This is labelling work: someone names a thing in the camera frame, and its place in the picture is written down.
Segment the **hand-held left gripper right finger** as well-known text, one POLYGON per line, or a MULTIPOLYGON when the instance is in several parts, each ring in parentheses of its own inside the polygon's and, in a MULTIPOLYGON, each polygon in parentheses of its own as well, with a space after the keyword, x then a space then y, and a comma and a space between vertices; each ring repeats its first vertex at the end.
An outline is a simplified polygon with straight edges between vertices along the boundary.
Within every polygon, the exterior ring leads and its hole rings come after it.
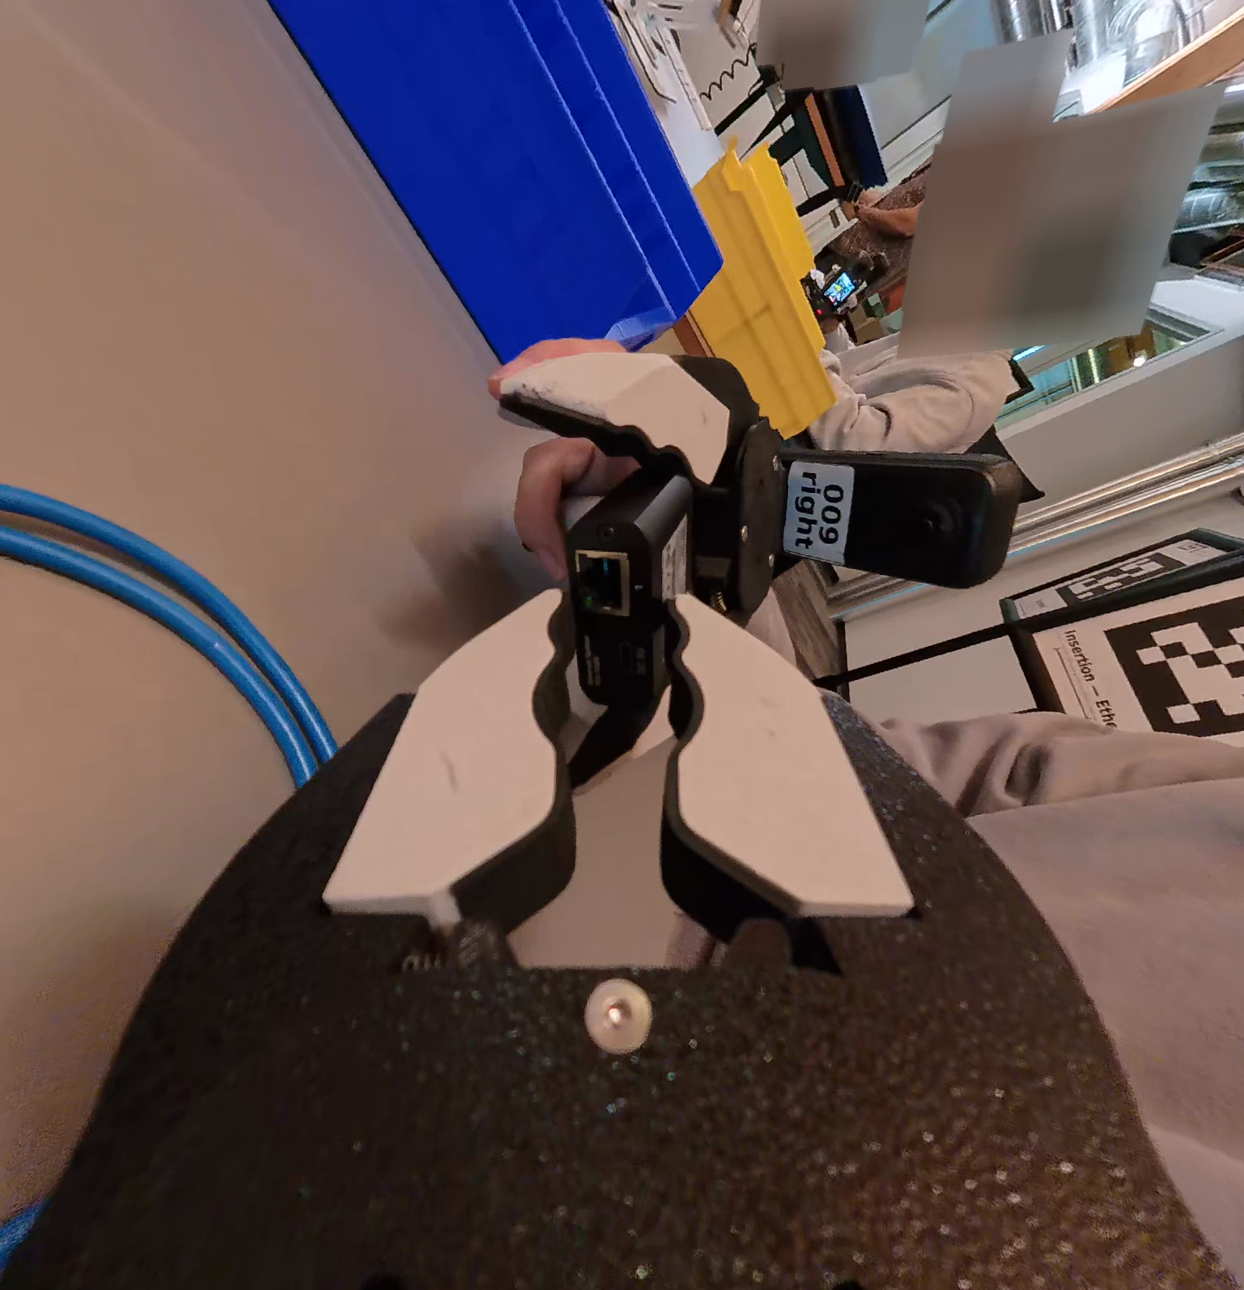
POLYGON ((695 597, 666 613, 665 894, 715 942, 781 925, 795 965, 834 972, 819 922, 904 918, 914 898, 824 697, 695 597))

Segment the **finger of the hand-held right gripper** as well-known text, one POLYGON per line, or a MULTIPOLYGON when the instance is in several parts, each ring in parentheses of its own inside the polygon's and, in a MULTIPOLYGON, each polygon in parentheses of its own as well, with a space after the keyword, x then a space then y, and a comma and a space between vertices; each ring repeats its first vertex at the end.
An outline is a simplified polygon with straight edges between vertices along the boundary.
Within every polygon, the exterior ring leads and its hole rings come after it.
POLYGON ((713 485, 742 432, 742 379, 722 359, 540 353, 497 373, 503 413, 556 436, 526 475, 556 487, 613 487, 656 465, 713 485))
POLYGON ((604 709, 590 725, 567 762, 572 789, 584 789, 610 768, 625 762, 640 749, 643 737, 656 732, 662 743, 669 732, 666 717, 668 696, 645 706, 615 704, 604 709))

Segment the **silver air duct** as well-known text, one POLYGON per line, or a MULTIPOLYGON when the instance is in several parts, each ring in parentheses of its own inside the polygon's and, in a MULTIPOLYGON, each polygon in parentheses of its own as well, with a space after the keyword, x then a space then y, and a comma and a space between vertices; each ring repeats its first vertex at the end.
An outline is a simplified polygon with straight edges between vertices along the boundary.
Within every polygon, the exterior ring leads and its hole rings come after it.
POLYGON ((1000 41, 1069 32, 1056 110, 1082 115, 1244 74, 1244 2, 994 2, 1000 41))

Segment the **small framed marker sign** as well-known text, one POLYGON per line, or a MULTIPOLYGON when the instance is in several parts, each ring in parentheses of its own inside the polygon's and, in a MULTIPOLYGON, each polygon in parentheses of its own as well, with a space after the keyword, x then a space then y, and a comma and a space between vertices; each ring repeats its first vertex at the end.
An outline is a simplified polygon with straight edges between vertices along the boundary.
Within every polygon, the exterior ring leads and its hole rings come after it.
POLYGON ((1244 557, 1242 538, 1204 528, 1191 530, 1004 598, 1000 601, 1000 618, 1007 624, 1032 621, 1238 557, 1244 557))

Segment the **yellow plastic bin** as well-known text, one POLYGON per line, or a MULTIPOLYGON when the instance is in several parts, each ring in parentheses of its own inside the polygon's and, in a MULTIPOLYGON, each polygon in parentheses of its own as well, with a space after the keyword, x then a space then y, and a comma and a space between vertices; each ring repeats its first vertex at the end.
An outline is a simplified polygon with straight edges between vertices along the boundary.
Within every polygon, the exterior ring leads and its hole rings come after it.
POLYGON ((807 233, 768 151, 728 151, 695 186, 722 267, 690 307, 711 356, 742 376, 785 441, 837 401, 821 360, 824 333, 802 282, 814 267, 807 233))

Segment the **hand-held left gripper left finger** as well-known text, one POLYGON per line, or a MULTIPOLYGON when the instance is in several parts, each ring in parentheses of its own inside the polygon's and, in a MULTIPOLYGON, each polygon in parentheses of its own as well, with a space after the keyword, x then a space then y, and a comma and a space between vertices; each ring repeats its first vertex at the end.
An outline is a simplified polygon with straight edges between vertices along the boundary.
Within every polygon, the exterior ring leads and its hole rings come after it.
POLYGON ((520 927, 564 892, 573 637, 550 590, 421 683, 326 884, 329 912, 520 927))

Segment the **blue plastic bin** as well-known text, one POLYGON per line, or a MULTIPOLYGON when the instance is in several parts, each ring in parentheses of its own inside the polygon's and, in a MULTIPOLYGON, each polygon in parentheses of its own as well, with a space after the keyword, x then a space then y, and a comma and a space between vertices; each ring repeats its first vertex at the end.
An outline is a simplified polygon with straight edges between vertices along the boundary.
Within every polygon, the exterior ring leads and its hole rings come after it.
POLYGON ((722 267, 603 4, 269 8, 501 363, 640 350, 722 267))

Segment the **person's right hand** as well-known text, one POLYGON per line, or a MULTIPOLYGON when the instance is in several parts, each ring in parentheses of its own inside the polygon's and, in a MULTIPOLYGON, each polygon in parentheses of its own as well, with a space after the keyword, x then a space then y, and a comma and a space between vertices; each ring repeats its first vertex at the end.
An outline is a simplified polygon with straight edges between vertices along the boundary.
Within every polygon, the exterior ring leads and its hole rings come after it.
MULTIPOLYGON (((498 398, 501 383, 527 368, 592 353, 623 353, 623 348, 615 342, 582 339, 534 345, 487 379, 488 395, 498 398)), ((514 530, 520 544, 553 581, 567 580, 561 502, 567 497, 607 495, 637 469, 636 461, 610 459, 584 439, 553 438, 526 452, 514 499, 514 530)))

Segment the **large framed marker sign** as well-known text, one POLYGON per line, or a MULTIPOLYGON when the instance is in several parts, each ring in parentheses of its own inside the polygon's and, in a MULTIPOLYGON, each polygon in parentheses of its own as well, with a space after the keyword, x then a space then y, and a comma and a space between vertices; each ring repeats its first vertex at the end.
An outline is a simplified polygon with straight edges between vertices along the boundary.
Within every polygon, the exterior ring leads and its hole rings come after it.
POLYGON ((1013 631, 1037 709, 1244 747, 1244 574, 1013 631))

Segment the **black network splitter box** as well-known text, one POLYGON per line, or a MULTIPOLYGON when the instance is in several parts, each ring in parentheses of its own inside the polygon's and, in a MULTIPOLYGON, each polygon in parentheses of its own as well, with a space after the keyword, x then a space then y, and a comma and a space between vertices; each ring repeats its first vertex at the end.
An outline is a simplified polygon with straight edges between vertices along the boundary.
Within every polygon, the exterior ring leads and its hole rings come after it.
POLYGON ((636 472, 566 538, 579 684, 590 702, 639 710, 666 687, 666 606, 690 585, 693 489, 636 472))

